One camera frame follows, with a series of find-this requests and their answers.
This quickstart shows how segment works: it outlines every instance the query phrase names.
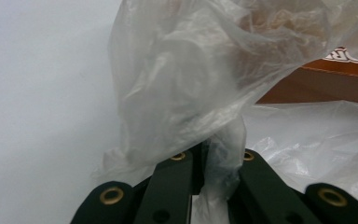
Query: white plastic sheet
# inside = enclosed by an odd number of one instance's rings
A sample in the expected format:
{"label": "white plastic sheet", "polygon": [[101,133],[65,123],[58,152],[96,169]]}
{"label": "white plastic sheet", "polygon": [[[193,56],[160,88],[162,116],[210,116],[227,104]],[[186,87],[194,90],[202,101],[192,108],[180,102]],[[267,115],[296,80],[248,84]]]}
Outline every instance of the white plastic sheet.
{"label": "white plastic sheet", "polygon": [[358,104],[257,105],[243,114],[246,146],[304,191],[325,182],[358,199]]}
{"label": "white plastic sheet", "polygon": [[[238,144],[212,145],[206,173],[214,175],[206,175],[196,215],[226,223],[214,215],[241,165],[245,131],[233,134],[241,110],[357,28],[358,1],[124,0],[111,43],[121,142],[101,173],[150,174],[159,161],[225,136]],[[227,182],[220,188],[216,179]]]}

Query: brown box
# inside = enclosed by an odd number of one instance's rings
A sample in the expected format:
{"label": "brown box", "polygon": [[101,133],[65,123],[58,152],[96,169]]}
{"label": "brown box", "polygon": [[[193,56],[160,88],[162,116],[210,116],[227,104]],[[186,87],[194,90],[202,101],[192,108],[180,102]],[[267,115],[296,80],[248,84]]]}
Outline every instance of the brown box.
{"label": "brown box", "polygon": [[358,60],[344,48],[325,59],[307,63],[281,80],[260,104],[346,100],[358,103]]}

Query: white surface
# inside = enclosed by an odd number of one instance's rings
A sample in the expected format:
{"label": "white surface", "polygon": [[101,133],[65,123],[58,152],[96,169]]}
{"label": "white surface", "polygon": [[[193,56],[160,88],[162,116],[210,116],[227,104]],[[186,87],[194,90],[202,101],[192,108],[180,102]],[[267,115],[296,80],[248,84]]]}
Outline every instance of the white surface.
{"label": "white surface", "polygon": [[69,223],[117,141],[119,0],[0,1],[0,223]]}

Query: metal ring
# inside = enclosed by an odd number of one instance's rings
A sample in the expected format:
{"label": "metal ring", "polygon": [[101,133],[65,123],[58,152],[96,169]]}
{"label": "metal ring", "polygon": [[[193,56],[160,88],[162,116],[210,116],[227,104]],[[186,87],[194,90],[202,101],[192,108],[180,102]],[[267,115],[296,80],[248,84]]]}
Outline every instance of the metal ring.
{"label": "metal ring", "polygon": [[252,161],[255,158],[254,154],[245,151],[245,155],[243,156],[244,161]]}
{"label": "metal ring", "polygon": [[185,156],[186,156],[186,154],[181,152],[181,153],[179,153],[179,154],[177,154],[175,156],[172,156],[171,160],[173,160],[173,161],[181,161],[182,159],[185,158]]}
{"label": "metal ring", "polygon": [[[115,197],[106,198],[106,194],[109,192],[115,192],[117,195]],[[105,205],[111,205],[120,202],[120,200],[124,197],[124,191],[118,187],[113,187],[110,189],[106,189],[101,195],[100,195],[100,201],[101,203]]]}
{"label": "metal ring", "polygon": [[[337,200],[331,199],[326,194],[332,194],[337,197]],[[322,188],[318,190],[318,195],[321,197],[325,202],[330,203],[336,207],[344,207],[348,204],[348,201],[342,196],[340,193],[336,192],[333,189],[326,189]]]}

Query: black plastic part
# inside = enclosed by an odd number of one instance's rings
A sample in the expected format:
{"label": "black plastic part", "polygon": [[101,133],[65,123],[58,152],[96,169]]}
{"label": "black plastic part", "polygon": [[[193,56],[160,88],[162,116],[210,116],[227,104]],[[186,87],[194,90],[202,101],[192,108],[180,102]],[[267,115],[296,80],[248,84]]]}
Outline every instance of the black plastic part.
{"label": "black plastic part", "polygon": [[[243,201],[253,223],[317,224],[321,221],[286,186],[271,167],[256,152],[247,149],[247,161],[240,169],[241,183],[236,194]],[[242,223],[230,209],[231,223]]]}
{"label": "black plastic part", "polygon": [[[123,191],[122,198],[114,204],[104,204],[101,194],[111,188]],[[126,218],[133,201],[132,187],[120,182],[107,182],[94,189],[77,209],[71,224],[112,224],[128,223]]]}
{"label": "black plastic part", "polygon": [[309,185],[305,199],[323,223],[358,223],[358,201],[343,189],[328,184]]}
{"label": "black plastic part", "polygon": [[204,144],[199,143],[189,149],[191,154],[193,154],[193,195],[199,195],[205,183],[204,171],[208,150],[204,150],[207,147]]}
{"label": "black plastic part", "polygon": [[127,212],[126,219],[124,220],[124,222],[122,222],[122,224],[128,224],[128,223],[130,224],[135,219],[136,213],[138,212],[138,209],[141,206],[142,199],[144,198],[147,186],[150,182],[150,178],[151,177],[148,177],[147,179],[145,179],[144,181],[133,187],[132,205],[130,207],[130,211]]}
{"label": "black plastic part", "polygon": [[191,218],[193,157],[159,163],[143,197],[135,224],[187,224]]}
{"label": "black plastic part", "polygon": [[231,196],[227,201],[228,205],[228,217],[230,224],[254,224],[255,221],[249,214],[245,203],[241,200],[241,196],[238,191]]}

